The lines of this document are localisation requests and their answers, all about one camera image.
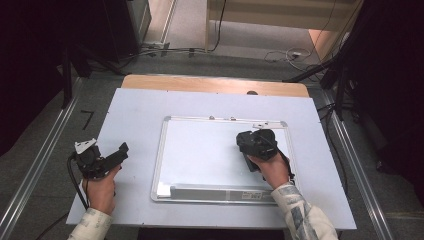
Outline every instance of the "metal rail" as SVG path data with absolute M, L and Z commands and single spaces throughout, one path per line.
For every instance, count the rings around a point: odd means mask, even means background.
M 326 104 L 333 103 L 333 97 L 330 91 L 324 91 L 324 99 Z M 377 197 L 372 189 L 368 177 L 362 168 L 355 148 L 347 132 L 344 122 L 339 121 L 337 115 L 332 115 L 333 124 L 336 128 L 339 139 L 342 143 L 350 168 L 352 169 L 353 176 L 358 184 L 359 191 L 361 192 L 362 199 L 367 207 L 371 221 L 374 224 L 377 236 L 381 240 L 391 240 L 394 236 L 386 221 L 383 210 L 377 200 Z
M 2 216 L 0 223 L 0 240 L 6 240 L 10 237 L 16 222 L 24 210 L 25 205 L 34 190 L 56 143 L 68 122 L 68 119 L 78 101 L 81 88 L 82 79 L 77 78 L 73 86 L 75 97 L 71 100 L 67 108 L 60 111 L 52 129 L 49 132 L 49 135 L 43 143 L 43 146 L 35 157 L 33 164 L 29 168 L 24 180 L 10 200 L 9 205 Z

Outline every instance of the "sleeve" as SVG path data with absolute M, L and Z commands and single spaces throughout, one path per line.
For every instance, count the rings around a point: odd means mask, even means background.
M 271 193 L 283 210 L 293 239 L 337 239 L 337 233 L 324 212 L 308 203 L 299 190 L 288 182 Z
M 111 224 L 111 216 L 89 208 L 68 240 L 103 240 Z

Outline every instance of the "whiteboard frame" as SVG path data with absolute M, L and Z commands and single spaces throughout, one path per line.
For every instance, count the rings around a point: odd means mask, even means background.
M 171 121 L 201 121 L 201 122 L 211 122 L 211 123 L 235 123 L 235 124 L 252 124 L 252 128 L 256 129 L 283 129 L 284 137 L 286 142 L 286 148 L 288 158 L 290 159 L 290 167 L 293 173 L 297 173 L 298 169 L 296 167 L 296 160 L 294 156 L 294 151 L 292 147 L 292 141 L 290 138 L 289 128 L 286 122 L 284 121 L 275 121 L 275 120 L 252 120 L 252 119 L 235 119 L 235 118 L 215 118 L 210 116 L 206 117 L 181 117 L 181 116 L 167 116 L 165 117 L 162 123 L 162 131 L 160 136 L 158 154 L 155 164 L 155 173 L 153 176 L 153 184 L 151 190 L 151 199 L 156 202 L 179 202 L 179 203 L 217 203 L 217 204 L 276 204 L 273 198 L 271 197 L 272 188 L 269 186 L 231 186 L 231 185 L 191 185 L 191 184 L 176 184 L 175 186 L 169 187 L 169 193 L 163 195 L 158 193 L 163 188 L 167 186 L 161 186 L 161 173 L 162 173 L 162 163 L 163 155 L 165 151 L 165 146 L 167 143 L 167 133 L 169 129 L 169 123 Z M 299 180 L 295 178 L 296 186 L 301 191 Z M 172 198 L 171 192 L 176 193 L 180 191 L 178 196 L 185 194 L 184 198 Z M 225 195 L 225 199 L 199 199 L 199 194 L 207 193 L 216 195 L 217 192 L 221 192 L 222 196 Z M 249 196 L 260 196 L 261 200 Z

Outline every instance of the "white tabletop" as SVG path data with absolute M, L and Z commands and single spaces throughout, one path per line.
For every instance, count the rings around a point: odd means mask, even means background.
M 115 178 L 114 224 L 160 227 L 277 229 L 276 206 L 190 204 L 151 199 L 160 133 L 166 116 L 281 120 L 290 126 L 303 196 L 338 230 L 356 229 L 318 114 L 311 98 L 117 89 L 97 145 L 108 156 L 126 142 L 129 158 Z M 85 210 L 75 198 L 67 223 Z

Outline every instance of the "human hand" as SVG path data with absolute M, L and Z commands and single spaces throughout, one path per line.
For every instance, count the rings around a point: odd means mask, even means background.
M 280 153 L 277 153 L 267 161 L 254 156 L 248 156 L 248 158 L 258 165 L 265 180 L 273 189 L 289 181 L 289 170 Z
M 113 180 L 121 169 L 121 165 L 109 171 L 108 175 L 99 180 L 83 179 L 82 186 L 90 201 L 90 207 L 111 215 L 115 209 L 115 181 Z

